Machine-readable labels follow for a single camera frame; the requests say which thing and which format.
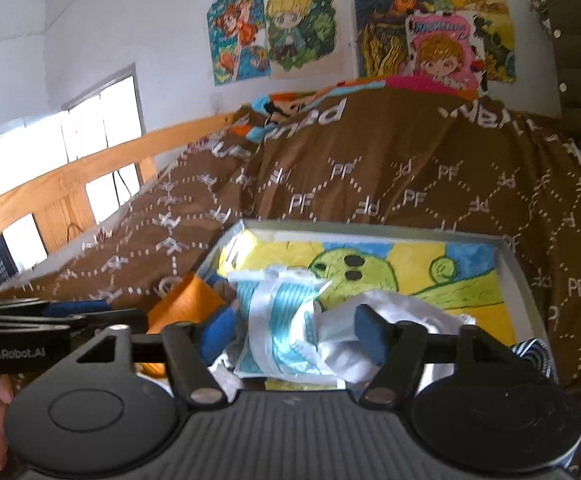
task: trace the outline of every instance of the white plastic bag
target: white plastic bag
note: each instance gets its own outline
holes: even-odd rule
[[[235,374],[335,386],[333,371],[317,351],[315,301],[329,285],[305,269],[268,267],[228,273],[239,313],[248,327]]]

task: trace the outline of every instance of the colorful drawing on wall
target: colorful drawing on wall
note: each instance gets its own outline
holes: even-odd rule
[[[271,77],[340,70],[334,0],[264,0]]]
[[[500,341],[516,342],[497,280],[496,250],[488,244],[263,242],[248,231],[238,237],[230,254],[222,251],[219,274],[271,265],[303,267],[331,281],[318,298],[323,309],[367,290],[400,292],[449,314],[472,316]]]
[[[483,39],[474,12],[415,13],[406,20],[413,73],[448,87],[486,90]]]
[[[264,0],[218,0],[208,11],[215,85],[270,75]]]
[[[478,12],[476,25],[483,37],[488,79],[515,81],[515,33],[506,0],[436,0],[435,6]]]
[[[408,64],[405,20],[434,10],[434,0],[355,0],[361,77],[404,74]]]

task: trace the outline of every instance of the brown blanket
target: brown blanket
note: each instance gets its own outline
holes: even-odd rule
[[[248,120],[261,126],[252,110]],[[486,98],[394,88],[328,96],[259,145],[196,143],[105,242],[3,296],[150,308],[240,218],[360,222],[505,237],[543,315],[561,382],[581,389],[581,152],[551,120]]]

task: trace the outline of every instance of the drawing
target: drawing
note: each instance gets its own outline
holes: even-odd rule
[[[319,296],[323,309],[372,289],[399,292],[449,314],[466,314],[506,344],[516,342],[496,272],[496,249],[488,244],[403,241],[399,243],[265,242],[248,231],[224,249],[221,275],[271,265],[302,267],[331,285]]]
[[[485,90],[483,39],[476,33],[475,13],[416,13],[406,20],[413,73],[448,87]]]
[[[264,0],[218,0],[208,11],[215,85],[270,75]]]
[[[488,79],[513,82],[515,34],[506,0],[436,0],[437,10],[474,10],[477,31],[483,38]]]
[[[272,78],[310,64],[310,72],[323,72],[314,64],[333,54],[337,43],[334,0],[264,0]]]
[[[408,64],[405,20],[434,10],[434,0],[355,0],[361,77],[404,74]]]

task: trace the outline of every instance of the yellow drawing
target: yellow drawing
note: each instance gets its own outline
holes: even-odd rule
[[[474,10],[483,37],[488,79],[515,81],[515,33],[506,0],[437,0],[438,10]]]
[[[218,273],[301,267],[331,284],[321,307],[381,289],[415,296],[449,314],[467,314],[505,344],[516,342],[494,269],[495,249],[487,244],[400,242],[263,242],[246,231],[219,258]]]

